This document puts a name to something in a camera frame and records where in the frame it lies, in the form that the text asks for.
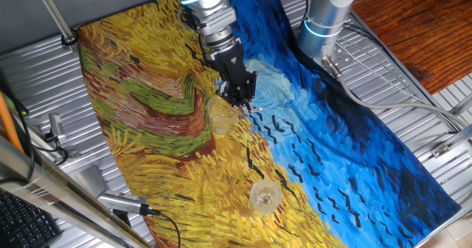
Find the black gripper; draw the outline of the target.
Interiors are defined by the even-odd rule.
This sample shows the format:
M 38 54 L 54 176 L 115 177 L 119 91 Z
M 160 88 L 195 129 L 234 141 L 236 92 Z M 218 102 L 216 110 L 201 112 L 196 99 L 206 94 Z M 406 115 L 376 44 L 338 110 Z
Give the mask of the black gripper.
M 226 51 L 209 53 L 207 60 L 223 80 L 218 95 L 233 108 L 242 109 L 245 115 L 249 115 L 254 109 L 251 102 L 256 92 L 258 73 L 246 71 L 243 56 L 242 44 L 235 43 Z

